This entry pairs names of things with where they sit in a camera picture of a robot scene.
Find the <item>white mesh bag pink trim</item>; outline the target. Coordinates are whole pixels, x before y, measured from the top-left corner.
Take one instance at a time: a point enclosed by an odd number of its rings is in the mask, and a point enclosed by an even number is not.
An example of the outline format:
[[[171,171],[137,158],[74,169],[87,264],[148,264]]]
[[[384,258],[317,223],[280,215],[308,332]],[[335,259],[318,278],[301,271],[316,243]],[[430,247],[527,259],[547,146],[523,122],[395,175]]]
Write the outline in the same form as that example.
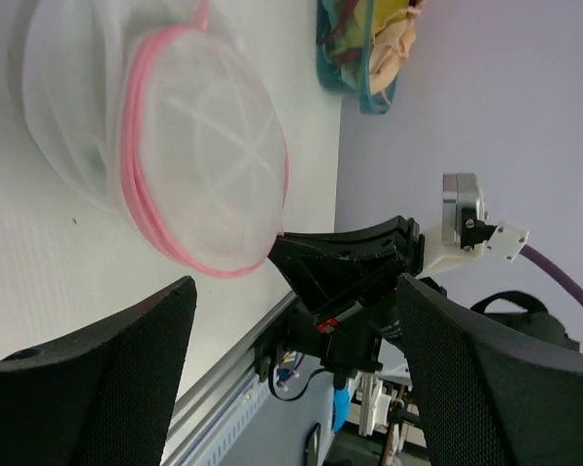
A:
[[[282,232],[285,136],[213,2],[40,2],[22,100],[56,174],[172,261],[236,278]]]

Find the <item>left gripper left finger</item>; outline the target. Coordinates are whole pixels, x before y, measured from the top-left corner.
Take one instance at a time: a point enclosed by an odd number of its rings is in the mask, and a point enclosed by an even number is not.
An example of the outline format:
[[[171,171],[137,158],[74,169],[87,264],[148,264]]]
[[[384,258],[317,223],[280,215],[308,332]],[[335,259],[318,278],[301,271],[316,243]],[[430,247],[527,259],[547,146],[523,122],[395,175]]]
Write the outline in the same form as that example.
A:
[[[196,310],[183,277],[0,360],[0,465],[158,465]]]

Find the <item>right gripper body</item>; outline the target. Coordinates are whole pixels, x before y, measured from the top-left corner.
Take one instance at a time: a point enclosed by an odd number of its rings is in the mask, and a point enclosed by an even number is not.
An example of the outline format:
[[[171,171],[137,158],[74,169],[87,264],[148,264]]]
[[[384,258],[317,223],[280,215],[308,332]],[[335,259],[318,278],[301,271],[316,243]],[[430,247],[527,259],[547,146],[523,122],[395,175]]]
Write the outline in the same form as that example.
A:
[[[356,302],[336,316],[313,316],[300,301],[291,318],[291,342],[298,350],[321,359],[333,372],[361,370],[377,372],[379,329],[394,327],[396,321],[395,287],[397,277],[403,273],[417,275],[423,268],[425,239],[417,221],[408,220],[408,242],[404,251],[398,252],[398,267],[390,277],[393,285],[376,301],[363,305]]]

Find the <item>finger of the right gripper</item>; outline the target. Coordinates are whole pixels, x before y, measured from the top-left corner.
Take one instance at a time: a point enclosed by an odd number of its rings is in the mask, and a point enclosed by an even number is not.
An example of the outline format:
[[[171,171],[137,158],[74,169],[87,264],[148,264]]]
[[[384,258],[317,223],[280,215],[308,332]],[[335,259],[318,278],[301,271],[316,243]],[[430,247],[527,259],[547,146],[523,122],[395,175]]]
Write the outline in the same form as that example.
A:
[[[274,244],[275,258],[314,257],[365,261],[404,251],[408,220],[395,216],[361,230],[338,233],[285,233]]]
[[[336,316],[376,301],[393,285],[393,245],[277,242],[270,261],[313,316]]]

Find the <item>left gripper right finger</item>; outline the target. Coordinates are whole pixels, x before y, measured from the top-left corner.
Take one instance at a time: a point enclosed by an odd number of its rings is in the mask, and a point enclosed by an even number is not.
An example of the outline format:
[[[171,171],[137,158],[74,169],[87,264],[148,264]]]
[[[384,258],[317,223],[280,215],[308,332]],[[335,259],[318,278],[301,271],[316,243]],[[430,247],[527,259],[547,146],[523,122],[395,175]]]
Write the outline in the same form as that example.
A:
[[[583,354],[536,340],[409,275],[397,307],[433,465],[583,465]]]

